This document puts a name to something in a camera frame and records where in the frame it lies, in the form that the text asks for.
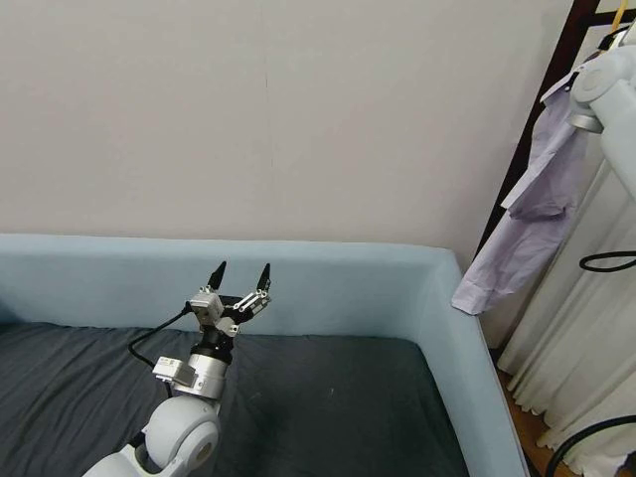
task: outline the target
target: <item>dark wooden rack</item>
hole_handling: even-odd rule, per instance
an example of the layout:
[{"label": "dark wooden rack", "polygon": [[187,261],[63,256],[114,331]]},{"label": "dark wooden rack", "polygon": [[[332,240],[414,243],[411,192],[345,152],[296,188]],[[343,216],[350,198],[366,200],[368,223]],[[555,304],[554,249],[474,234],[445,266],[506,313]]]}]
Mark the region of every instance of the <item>dark wooden rack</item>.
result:
[{"label": "dark wooden rack", "polygon": [[[504,215],[505,209],[500,206],[501,202],[510,193],[513,186],[519,181],[528,168],[533,127],[544,108],[540,101],[541,97],[550,86],[571,71],[587,30],[590,27],[611,25],[614,20],[614,12],[596,13],[599,3],[600,0],[574,0],[572,4],[563,30],[558,38],[558,43],[556,43],[555,52],[546,70],[546,75],[544,76],[544,80],[535,98],[535,103],[528,116],[528,121],[526,122],[524,131],[517,144],[517,149],[508,167],[508,172],[497,195],[497,200],[490,213],[484,233],[479,241],[477,252],[479,252]],[[632,22],[634,19],[636,19],[636,9],[626,10],[621,22]]]}]

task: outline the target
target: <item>white wall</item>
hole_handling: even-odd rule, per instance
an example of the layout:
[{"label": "white wall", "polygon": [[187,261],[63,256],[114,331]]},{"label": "white wall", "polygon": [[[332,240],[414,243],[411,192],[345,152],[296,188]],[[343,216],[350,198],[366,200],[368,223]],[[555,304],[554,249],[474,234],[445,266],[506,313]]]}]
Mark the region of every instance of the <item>white wall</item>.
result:
[{"label": "white wall", "polygon": [[466,265],[570,3],[3,2],[0,232]]}]

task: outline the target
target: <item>white curtain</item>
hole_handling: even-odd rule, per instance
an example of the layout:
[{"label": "white curtain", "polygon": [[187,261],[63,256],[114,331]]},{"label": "white curtain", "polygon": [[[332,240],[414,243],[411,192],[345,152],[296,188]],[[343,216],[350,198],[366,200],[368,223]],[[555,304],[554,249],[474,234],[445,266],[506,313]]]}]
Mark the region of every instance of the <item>white curtain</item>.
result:
[{"label": "white curtain", "polygon": [[[636,249],[636,204],[604,164],[498,362],[513,375],[517,404],[545,413],[551,430],[539,446],[556,448],[590,424],[636,413],[636,267],[578,268],[585,255],[628,249]],[[634,450],[636,426],[615,427],[581,442],[565,463],[586,477],[613,476]]]}]

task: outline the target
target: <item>wooden floor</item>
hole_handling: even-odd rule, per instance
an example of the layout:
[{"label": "wooden floor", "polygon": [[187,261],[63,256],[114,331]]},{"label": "wooden floor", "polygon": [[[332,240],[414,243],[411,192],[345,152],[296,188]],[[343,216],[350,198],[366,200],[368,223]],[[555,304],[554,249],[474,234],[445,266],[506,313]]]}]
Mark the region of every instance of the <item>wooden floor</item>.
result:
[{"label": "wooden floor", "polygon": [[[542,476],[545,476],[546,466],[553,456],[553,452],[547,447],[537,447],[535,442],[537,442],[541,434],[548,430],[548,427],[544,424],[540,416],[534,415],[531,412],[521,411],[521,408],[515,404],[513,397],[506,389],[506,385],[511,377],[500,370],[497,370],[497,374],[499,375],[501,386],[504,389],[506,402],[508,403],[510,414],[515,423],[521,446],[535,468]],[[578,474],[574,474],[563,463],[558,466],[555,474],[556,477],[574,477],[576,475]],[[619,471],[616,477],[632,477],[632,473],[623,470]]]}]

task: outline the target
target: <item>bed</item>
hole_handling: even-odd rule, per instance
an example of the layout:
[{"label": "bed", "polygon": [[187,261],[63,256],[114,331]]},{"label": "bed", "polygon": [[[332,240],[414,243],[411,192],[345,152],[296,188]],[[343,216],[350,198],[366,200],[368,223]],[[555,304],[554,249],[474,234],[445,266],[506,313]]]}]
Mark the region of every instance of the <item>bed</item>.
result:
[{"label": "bed", "polygon": [[[459,270],[411,245],[0,235],[2,475],[81,475],[165,391],[125,344],[227,259],[223,293],[272,266],[196,476],[521,477],[479,325],[448,306]],[[144,344],[186,358],[184,318]]]}]

